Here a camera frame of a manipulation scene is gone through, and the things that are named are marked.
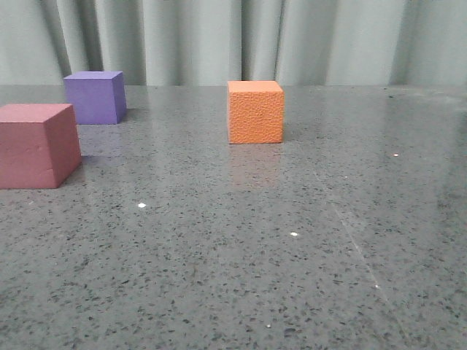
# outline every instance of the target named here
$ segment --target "curtain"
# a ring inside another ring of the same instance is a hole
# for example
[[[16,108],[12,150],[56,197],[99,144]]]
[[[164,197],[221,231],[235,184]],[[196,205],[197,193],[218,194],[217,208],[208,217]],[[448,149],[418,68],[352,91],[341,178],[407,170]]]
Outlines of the curtain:
[[[466,0],[1,0],[0,84],[464,85]]]

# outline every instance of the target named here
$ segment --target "textured orange block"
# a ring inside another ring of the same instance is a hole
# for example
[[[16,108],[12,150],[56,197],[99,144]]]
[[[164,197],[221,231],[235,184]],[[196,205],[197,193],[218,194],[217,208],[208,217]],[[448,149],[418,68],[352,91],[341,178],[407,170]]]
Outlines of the textured orange block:
[[[284,91],[274,81],[228,82],[228,141],[282,142]]]

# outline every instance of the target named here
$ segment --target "red cube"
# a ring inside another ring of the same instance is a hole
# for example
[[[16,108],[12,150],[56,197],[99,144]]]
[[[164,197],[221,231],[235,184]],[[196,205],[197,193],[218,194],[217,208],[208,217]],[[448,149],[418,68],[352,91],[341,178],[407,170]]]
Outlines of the red cube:
[[[80,163],[71,104],[0,108],[0,189],[57,188]]]

